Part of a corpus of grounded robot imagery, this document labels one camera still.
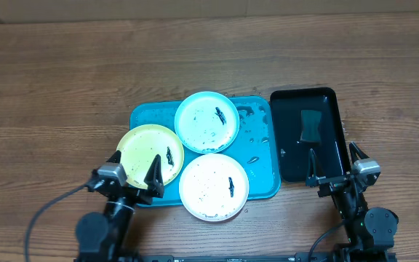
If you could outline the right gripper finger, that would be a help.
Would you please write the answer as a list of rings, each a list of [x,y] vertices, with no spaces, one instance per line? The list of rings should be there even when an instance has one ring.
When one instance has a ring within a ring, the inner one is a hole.
[[[349,152],[351,156],[351,162],[355,163],[357,161],[369,159],[369,156],[363,152],[363,150],[360,149],[360,147],[357,146],[355,142],[350,142],[349,145]]]
[[[311,148],[308,152],[308,172],[306,182],[314,182],[322,177],[322,167],[315,151]]]

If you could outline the dark green sponge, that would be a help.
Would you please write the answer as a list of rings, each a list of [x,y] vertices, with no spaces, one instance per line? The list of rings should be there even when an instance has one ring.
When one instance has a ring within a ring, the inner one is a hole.
[[[314,110],[301,111],[302,132],[300,140],[306,143],[321,143],[319,125],[321,123],[322,113]]]

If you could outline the white plate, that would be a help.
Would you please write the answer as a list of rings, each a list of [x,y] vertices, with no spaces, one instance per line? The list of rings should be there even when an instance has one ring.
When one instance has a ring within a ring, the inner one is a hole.
[[[181,174],[179,195],[190,214],[208,222],[234,217],[244,207],[250,184],[244,168],[224,154],[205,154]]]

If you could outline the light blue plate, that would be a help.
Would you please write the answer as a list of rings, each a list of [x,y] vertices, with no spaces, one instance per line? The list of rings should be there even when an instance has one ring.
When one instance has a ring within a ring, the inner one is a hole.
[[[236,106],[217,92],[198,92],[177,107],[175,133],[181,143],[198,154],[218,153],[227,149],[239,133]]]

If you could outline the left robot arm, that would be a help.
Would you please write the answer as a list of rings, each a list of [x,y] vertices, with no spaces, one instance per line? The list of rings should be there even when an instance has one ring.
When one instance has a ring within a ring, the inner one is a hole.
[[[145,170],[145,188],[129,186],[121,152],[116,151],[102,166],[92,171],[88,191],[105,196],[102,213],[88,213],[76,225],[79,244],[77,261],[142,261],[137,252],[122,247],[135,205],[151,205],[164,196],[161,157],[157,154]]]

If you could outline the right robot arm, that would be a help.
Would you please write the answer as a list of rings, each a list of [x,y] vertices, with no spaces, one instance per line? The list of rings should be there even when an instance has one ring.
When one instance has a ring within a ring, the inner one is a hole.
[[[306,185],[317,187],[319,197],[331,197],[340,213],[341,222],[323,233],[312,244],[307,261],[395,261],[388,250],[394,246],[399,217],[393,211],[369,208],[364,192],[379,178],[378,162],[366,155],[354,142],[349,144],[353,166],[351,171],[334,178],[322,175],[322,167],[314,150],[308,153]],[[343,227],[347,243],[336,244],[329,253],[316,253],[318,244]]]

